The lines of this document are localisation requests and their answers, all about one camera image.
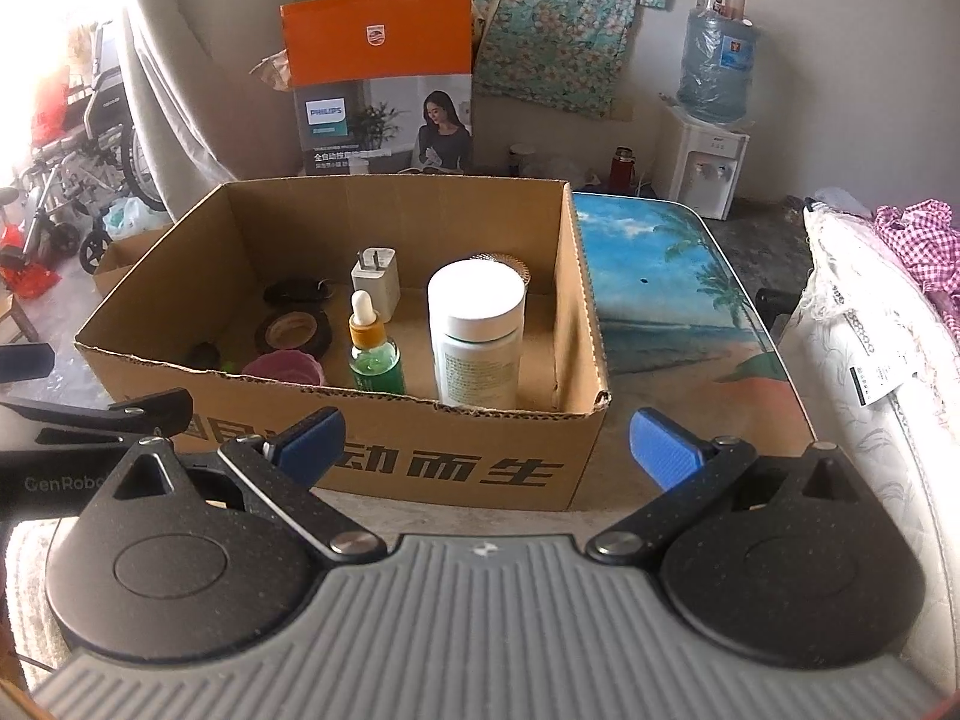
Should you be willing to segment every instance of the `woman on box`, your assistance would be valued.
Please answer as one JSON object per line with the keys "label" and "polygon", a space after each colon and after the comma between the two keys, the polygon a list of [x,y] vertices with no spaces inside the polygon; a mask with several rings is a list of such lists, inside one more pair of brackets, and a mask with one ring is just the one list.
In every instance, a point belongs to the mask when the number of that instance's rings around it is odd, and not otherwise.
{"label": "woman on box", "polygon": [[427,95],[424,122],[416,137],[424,172],[429,167],[440,172],[467,172],[472,138],[467,127],[460,122],[450,95],[440,90]]}

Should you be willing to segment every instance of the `pink checkered cloth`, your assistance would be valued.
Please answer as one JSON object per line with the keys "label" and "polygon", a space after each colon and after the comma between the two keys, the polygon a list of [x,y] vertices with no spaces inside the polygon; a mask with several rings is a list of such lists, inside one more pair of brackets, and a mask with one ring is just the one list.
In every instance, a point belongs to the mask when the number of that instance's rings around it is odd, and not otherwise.
{"label": "pink checkered cloth", "polygon": [[960,344],[960,230],[950,227],[951,217],[949,205],[939,200],[904,211],[882,205],[874,231],[901,258]]}

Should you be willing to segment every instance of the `white phone charger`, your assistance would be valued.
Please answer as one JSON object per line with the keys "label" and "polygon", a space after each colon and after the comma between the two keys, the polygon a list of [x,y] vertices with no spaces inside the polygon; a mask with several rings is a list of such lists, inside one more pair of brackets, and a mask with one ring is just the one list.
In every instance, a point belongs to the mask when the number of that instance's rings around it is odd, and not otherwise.
{"label": "white phone charger", "polygon": [[357,252],[357,262],[350,271],[353,290],[370,295],[373,311],[383,322],[390,322],[400,302],[400,276],[397,275],[397,252],[391,248],[371,247]]}

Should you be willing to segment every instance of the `curtain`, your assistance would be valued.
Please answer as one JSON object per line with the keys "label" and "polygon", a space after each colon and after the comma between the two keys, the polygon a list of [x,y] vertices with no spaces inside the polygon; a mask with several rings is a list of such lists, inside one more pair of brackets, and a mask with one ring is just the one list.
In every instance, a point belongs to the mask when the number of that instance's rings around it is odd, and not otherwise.
{"label": "curtain", "polygon": [[157,188],[179,218],[223,181],[295,175],[294,104],[248,71],[291,0],[124,0],[121,65]]}

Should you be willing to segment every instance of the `red bag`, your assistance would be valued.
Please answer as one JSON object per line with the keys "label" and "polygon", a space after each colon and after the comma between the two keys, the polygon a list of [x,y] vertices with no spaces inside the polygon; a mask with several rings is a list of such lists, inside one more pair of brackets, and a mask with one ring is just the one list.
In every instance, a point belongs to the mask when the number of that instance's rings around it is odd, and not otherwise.
{"label": "red bag", "polygon": [[[0,233],[0,247],[23,248],[23,233],[15,224],[8,224]],[[7,282],[11,292],[18,298],[39,298],[61,278],[54,271],[48,271],[40,263],[31,263],[22,271],[0,268],[0,278]]]}
{"label": "red bag", "polygon": [[64,136],[69,91],[70,68],[66,65],[37,84],[34,117],[30,123],[30,134],[37,148]]}

